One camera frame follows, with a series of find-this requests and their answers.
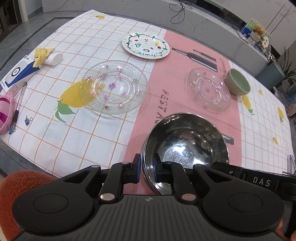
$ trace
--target stainless steel bowl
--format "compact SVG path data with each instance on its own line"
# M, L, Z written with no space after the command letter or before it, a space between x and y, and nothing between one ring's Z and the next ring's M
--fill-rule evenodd
M146 183L157 194L171 194L169 184L154 181L154 153L158 153L162 161L175 161L184 168L229 161L221 133L205 118L191 113L176 113L162 119L150 131L141 149Z

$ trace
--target light green bowl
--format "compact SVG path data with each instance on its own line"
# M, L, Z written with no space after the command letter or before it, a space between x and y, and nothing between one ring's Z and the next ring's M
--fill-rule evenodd
M251 92L251 86L245 76L237 69L230 69L225 83L233 95L246 95Z

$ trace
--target orange cushion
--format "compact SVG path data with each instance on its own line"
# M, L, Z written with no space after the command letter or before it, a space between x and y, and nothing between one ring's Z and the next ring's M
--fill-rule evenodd
M0 226L7 241L13 240L20 232L12 214L15 199L27 190L56 180L36 171L20 171L8 175L0 184Z

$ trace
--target human hand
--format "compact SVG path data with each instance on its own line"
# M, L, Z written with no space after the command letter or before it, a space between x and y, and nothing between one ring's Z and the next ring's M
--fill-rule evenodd
M285 241L296 241L296 231L294 231L294 232L292 233L292 235L291 235L290 238L287 238L287 237L285 236L283 230L281 229L283 225L284 225L284 220L281 220L281 221L279 222L279 225L278 225L277 229L276 229L276 233L277 233L277 234L278 234L283 240L285 240Z

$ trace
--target teal trash bin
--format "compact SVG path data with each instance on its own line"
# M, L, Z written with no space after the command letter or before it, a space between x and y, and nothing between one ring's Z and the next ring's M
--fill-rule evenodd
M263 84L267 89L272 89L285 78L285 74L278 62L265 67L257 76L256 79Z

